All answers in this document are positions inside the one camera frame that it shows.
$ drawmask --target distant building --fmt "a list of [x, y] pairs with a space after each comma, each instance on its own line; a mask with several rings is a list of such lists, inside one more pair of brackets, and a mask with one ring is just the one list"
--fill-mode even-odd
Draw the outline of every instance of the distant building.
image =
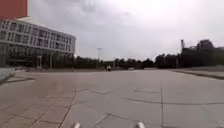
[[0, 66], [45, 66], [74, 57], [74, 36], [18, 20], [0, 21]]

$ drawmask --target building wall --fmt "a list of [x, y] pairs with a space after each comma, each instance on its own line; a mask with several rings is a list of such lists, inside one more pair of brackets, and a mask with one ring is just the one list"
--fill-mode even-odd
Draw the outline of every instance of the building wall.
[[47, 61], [51, 56], [73, 57], [75, 41], [74, 36], [45, 27], [23, 21], [4, 20], [0, 22], [0, 66], [37, 66], [37, 56], [41, 55], [49, 67]]

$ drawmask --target cloud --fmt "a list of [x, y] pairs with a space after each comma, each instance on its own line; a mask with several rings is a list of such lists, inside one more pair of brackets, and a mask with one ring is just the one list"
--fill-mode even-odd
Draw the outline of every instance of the cloud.
[[103, 59], [154, 58], [210, 38], [222, 45], [222, 0], [30, 0], [30, 16], [75, 35], [76, 54]]

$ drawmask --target curb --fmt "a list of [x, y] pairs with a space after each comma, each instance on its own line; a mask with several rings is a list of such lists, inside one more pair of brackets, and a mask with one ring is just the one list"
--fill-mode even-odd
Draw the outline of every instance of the curb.
[[8, 76], [6, 76], [5, 78], [3, 78], [2, 80], [0, 80], [0, 86], [2, 84], [4, 84], [8, 79], [10, 79], [11, 77], [15, 76], [15, 74], [9, 74]]
[[195, 72], [185, 72], [185, 71], [173, 71], [173, 72], [185, 73], [185, 74], [190, 74], [190, 75], [195, 75], [195, 76], [202, 76], [202, 77], [209, 77], [209, 78], [224, 80], [224, 76], [218, 76], [218, 75], [207, 75], [207, 74], [201, 74], [201, 73], [195, 73]]

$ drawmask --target paved ground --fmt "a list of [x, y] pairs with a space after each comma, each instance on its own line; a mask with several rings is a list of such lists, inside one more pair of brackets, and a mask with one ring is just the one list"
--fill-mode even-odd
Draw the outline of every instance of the paved ground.
[[221, 128], [224, 81], [163, 70], [17, 73], [0, 86], [1, 128]]

